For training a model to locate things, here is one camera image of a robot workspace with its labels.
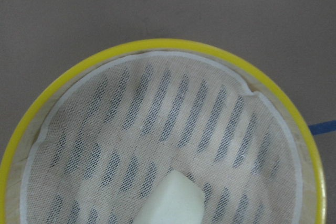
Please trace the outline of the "white steamed bun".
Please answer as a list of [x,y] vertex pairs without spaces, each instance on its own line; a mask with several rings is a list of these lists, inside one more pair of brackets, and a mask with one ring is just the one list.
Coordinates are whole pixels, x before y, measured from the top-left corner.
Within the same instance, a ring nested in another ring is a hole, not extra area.
[[204,192],[181,172],[169,172],[151,193],[133,223],[202,223]]

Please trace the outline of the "white mesh steamer liner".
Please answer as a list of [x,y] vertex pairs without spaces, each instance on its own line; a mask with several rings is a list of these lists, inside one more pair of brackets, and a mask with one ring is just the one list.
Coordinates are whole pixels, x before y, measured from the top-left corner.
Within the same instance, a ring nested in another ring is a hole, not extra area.
[[204,223],[298,223],[302,177],[283,117],[224,64],[153,51],[103,64],[42,123],[21,223],[131,223],[169,172],[205,194]]

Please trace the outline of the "yellow rimmed bamboo steamer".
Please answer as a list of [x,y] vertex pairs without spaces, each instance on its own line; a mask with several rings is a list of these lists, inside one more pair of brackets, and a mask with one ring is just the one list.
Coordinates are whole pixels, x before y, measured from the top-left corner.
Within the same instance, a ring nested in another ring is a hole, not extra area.
[[262,91],[287,120],[303,155],[305,177],[302,223],[325,223],[327,189],[321,157],[306,122],[288,96],[262,71],[244,59],[222,49],[182,39],[146,39],[128,42],[94,54],[71,67],[33,102],[17,124],[1,162],[1,223],[19,223],[20,185],[30,147],[56,99],[77,80],[100,65],[126,55],[145,51],[186,51],[217,58],[241,75],[248,85]]

